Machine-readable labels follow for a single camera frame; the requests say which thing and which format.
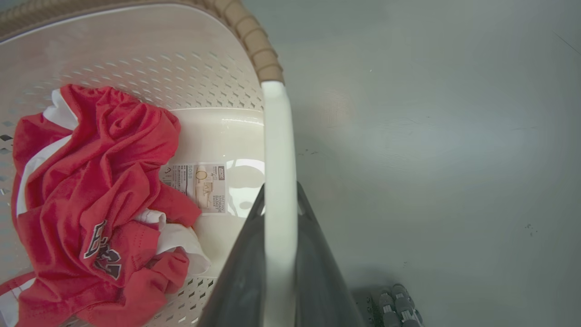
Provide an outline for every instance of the product label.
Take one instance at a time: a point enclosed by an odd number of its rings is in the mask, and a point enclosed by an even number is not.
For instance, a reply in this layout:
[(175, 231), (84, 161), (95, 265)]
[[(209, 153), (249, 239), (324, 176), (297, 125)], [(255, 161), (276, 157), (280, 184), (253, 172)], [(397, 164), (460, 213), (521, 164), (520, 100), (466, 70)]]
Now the product label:
[(165, 185), (184, 193), (205, 214), (226, 214), (226, 164), (186, 163), (164, 165), (159, 178)]

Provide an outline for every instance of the basket handle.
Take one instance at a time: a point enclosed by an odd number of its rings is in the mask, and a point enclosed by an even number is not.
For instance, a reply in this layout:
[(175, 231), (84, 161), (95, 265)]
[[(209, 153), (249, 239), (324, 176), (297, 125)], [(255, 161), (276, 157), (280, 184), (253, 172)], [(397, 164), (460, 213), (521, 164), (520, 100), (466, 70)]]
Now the basket handle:
[(129, 6), (173, 3), (200, 9), (240, 40), (259, 82), (280, 81), (282, 67), (264, 29), (240, 0), (29, 0), (0, 13), (0, 42), (61, 20)]

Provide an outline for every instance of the printed number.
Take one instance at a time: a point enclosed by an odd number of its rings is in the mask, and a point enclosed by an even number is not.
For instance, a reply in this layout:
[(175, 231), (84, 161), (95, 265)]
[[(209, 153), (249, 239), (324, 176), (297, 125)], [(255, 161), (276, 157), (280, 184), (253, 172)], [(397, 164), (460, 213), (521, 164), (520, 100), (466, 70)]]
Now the printed number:
[(119, 255), (119, 252), (115, 251), (111, 248), (111, 246), (109, 246), (107, 243), (109, 238), (102, 237), (106, 224), (107, 221), (103, 221), (102, 223), (95, 225), (93, 228), (91, 244), (89, 244), (89, 248), (87, 249), (87, 252), (85, 252), (84, 258), (90, 258), (95, 253), (98, 253), (95, 261), (93, 262), (93, 266), (106, 272), (108, 275), (117, 280), (119, 275), (121, 275), (121, 265), (115, 264), (115, 262), (119, 262), (121, 260), (121, 256)]
[(121, 260), (121, 256), (119, 252), (112, 249), (108, 244), (103, 244), (102, 247), (99, 249), (99, 255), (93, 262), (95, 268), (103, 270), (109, 276), (115, 278), (119, 278), (121, 274), (121, 265), (114, 264), (115, 262), (119, 262)]

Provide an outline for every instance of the black plastic object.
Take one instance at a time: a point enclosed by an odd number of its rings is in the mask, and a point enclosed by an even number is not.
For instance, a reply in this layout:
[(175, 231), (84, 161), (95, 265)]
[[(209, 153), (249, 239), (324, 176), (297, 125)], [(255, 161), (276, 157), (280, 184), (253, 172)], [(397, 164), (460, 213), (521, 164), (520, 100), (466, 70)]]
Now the black plastic object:
[[(363, 320), (347, 290), (300, 184), (296, 259), (298, 327), (360, 327)], [(261, 327), (266, 271), (264, 263), (264, 186), (248, 214), (198, 327)]]

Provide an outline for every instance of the white plastic laundry basket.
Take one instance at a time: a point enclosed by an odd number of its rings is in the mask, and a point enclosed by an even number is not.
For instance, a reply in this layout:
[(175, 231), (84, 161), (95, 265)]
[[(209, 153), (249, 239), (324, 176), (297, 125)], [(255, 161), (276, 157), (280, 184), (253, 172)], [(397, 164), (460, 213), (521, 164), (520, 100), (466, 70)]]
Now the white plastic laundry basket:
[(43, 111), (65, 84), (113, 86), (178, 116), (170, 163), (223, 162), (228, 172), (228, 213), (195, 225), (212, 267), (188, 278), (147, 326), (196, 323), (265, 181), (265, 322), (293, 325), (291, 109), (276, 53), (239, 0), (32, 0), (0, 15), (0, 41), (1, 281), (31, 269), (10, 214), (18, 120)]

